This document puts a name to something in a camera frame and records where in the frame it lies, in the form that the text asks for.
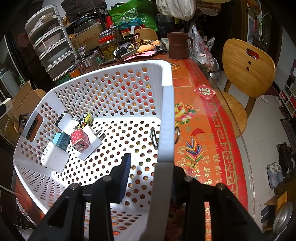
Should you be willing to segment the floral red tablecloth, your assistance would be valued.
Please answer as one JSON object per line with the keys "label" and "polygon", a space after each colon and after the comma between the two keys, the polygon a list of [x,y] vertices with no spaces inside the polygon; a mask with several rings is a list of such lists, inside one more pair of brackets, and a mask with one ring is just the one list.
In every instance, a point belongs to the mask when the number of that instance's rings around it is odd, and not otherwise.
{"label": "floral red tablecloth", "polygon": [[[247,210],[248,195],[241,151],[227,113],[218,99],[217,85],[194,58],[175,60],[168,54],[161,59],[171,64],[175,90],[175,125],[180,138],[175,147],[175,164],[206,185],[225,184]],[[217,92],[205,100],[194,90],[207,85]]]}

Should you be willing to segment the stacked clear food covers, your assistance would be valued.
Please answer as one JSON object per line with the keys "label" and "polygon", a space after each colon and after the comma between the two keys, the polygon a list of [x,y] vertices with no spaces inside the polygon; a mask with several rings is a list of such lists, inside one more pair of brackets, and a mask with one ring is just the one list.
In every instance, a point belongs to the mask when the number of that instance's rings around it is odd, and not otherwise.
{"label": "stacked clear food covers", "polygon": [[72,68],[78,54],[56,5],[46,6],[32,15],[25,30],[52,81],[57,81]]}

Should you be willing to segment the black toy car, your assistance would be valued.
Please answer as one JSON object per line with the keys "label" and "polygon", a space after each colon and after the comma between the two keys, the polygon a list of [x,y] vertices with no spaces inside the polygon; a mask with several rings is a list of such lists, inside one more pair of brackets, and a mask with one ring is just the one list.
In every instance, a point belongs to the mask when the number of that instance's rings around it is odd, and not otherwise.
{"label": "black toy car", "polygon": [[86,126],[92,125],[93,121],[94,121],[93,116],[90,113],[85,113],[79,119],[78,124],[75,127],[75,129],[84,129]]}

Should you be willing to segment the green shopping bag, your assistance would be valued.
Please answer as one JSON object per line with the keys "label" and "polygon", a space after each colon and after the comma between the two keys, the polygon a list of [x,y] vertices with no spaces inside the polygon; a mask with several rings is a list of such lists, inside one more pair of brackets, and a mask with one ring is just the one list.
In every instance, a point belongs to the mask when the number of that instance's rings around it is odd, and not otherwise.
{"label": "green shopping bag", "polygon": [[108,13],[114,25],[140,23],[140,25],[144,25],[155,32],[159,30],[152,3],[149,0],[128,1],[110,9]]}

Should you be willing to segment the grey shoes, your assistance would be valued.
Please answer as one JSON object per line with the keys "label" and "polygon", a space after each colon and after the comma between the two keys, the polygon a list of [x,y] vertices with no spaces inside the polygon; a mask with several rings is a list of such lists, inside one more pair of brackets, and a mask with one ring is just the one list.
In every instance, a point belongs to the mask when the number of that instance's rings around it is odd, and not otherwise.
{"label": "grey shoes", "polygon": [[277,188],[278,185],[284,180],[281,166],[274,162],[266,166],[266,171],[270,188]]}

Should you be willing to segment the wooden chair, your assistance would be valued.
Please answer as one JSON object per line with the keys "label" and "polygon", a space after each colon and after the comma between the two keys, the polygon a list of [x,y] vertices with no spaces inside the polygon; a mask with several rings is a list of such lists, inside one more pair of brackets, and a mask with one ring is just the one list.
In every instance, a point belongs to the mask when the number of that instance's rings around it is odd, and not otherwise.
{"label": "wooden chair", "polygon": [[[247,127],[257,98],[271,87],[276,67],[266,52],[240,39],[225,42],[222,64],[227,81],[224,90],[218,94],[218,99],[230,118],[234,136],[238,138]],[[248,96],[246,106],[228,93],[231,86]]]}

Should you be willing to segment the white square charger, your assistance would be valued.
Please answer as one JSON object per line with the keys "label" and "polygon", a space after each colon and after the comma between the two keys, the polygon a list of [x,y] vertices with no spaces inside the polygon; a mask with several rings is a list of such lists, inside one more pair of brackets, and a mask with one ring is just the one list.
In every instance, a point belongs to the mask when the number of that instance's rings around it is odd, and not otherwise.
{"label": "white square charger", "polygon": [[56,120],[55,126],[70,136],[74,132],[74,127],[78,126],[78,121],[74,120],[69,113],[63,112]]}

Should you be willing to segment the white perforated plastic basket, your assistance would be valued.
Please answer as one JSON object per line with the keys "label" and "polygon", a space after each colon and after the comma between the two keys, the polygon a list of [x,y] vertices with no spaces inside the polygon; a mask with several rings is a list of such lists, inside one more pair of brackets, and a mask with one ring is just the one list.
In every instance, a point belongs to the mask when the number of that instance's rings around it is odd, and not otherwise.
{"label": "white perforated plastic basket", "polygon": [[44,213],[30,240],[163,240],[174,147],[165,60],[114,65],[53,88],[13,156]]}

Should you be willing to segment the cardboard box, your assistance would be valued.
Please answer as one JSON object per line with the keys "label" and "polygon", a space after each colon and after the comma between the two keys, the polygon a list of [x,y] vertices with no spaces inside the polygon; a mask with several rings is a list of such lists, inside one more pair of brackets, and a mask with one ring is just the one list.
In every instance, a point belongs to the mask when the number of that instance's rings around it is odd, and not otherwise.
{"label": "cardboard box", "polygon": [[20,134],[18,131],[19,116],[21,114],[31,115],[46,92],[42,89],[32,89],[27,82],[12,99],[12,108],[1,117],[1,135],[12,145],[16,145]]}

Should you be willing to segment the pink polka dot charger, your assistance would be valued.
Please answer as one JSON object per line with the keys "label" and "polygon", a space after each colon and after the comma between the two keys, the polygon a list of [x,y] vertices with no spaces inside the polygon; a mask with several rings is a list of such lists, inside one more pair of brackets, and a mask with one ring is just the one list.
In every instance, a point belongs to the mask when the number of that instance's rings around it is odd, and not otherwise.
{"label": "pink polka dot charger", "polygon": [[90,146],[88,135],[80,128],[74,130],[70,138],[72,147],[78,152],[82,152]]}

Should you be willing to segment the white charger near basket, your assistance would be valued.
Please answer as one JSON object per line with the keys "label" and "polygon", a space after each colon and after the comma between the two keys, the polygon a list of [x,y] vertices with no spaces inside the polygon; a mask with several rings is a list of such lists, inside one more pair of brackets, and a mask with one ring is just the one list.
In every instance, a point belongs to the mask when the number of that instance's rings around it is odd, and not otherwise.
{"label": "white charger near basket", "polygon": [[41,164],[46,168],[61,173],[64,170],[68,159],[69,154],[66,151],[55,145],[53,142],[49,142],[41,155]]}

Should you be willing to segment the red fu paper card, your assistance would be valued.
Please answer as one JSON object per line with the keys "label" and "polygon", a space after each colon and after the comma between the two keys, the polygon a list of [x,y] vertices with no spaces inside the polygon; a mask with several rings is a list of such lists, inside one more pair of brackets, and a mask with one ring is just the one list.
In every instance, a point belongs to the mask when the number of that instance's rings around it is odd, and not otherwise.
{"label": "red fu paper card", "polygon": [[207,85],[199,85],[194,92],[199,94],[201,97],[203,97],[205,100],[210,100],[212,97],[214,97],[217,92],[213,90],[212,88],[208,87]]}

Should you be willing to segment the red lid pickle jar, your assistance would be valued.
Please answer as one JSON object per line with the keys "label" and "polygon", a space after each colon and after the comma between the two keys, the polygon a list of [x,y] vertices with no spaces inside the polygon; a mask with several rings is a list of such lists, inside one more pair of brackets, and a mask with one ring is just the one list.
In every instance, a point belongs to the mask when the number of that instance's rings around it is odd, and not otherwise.
{"label": "red lid pickle jar", "polygon": [[99,39],[99,48],[106,61],[116,58],[115,50],[118,49],[118,42],[113,35],[108,35]]}

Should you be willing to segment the white plastic bag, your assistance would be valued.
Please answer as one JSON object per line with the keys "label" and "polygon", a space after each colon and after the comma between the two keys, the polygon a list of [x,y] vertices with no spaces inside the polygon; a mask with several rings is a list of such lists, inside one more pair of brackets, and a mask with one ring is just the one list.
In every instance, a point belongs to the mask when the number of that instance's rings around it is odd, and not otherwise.
{"label": "white plastic bag", "polygon": [[208,42],[205,43],[199,34],[195,23],[193,22],[191,22],[188,34],[189,37],[193,39],[193,47],[190,50],[190,53],[197,59],[197,61],[205,68],[207,72],[219,71],[218,62],[211,54],[215,38],[212,37]]}

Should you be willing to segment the blue wall charger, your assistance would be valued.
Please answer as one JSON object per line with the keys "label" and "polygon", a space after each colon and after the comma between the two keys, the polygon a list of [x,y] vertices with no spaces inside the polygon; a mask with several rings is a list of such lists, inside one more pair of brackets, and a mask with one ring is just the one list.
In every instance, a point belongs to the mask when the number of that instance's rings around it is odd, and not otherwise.
{"label": "blue wall charger", "polygon": [[66,133],[56,133],[52,142],[62,150],[66,151],[70,143],[70,140],[71,140],[70,136],[67,135]]}

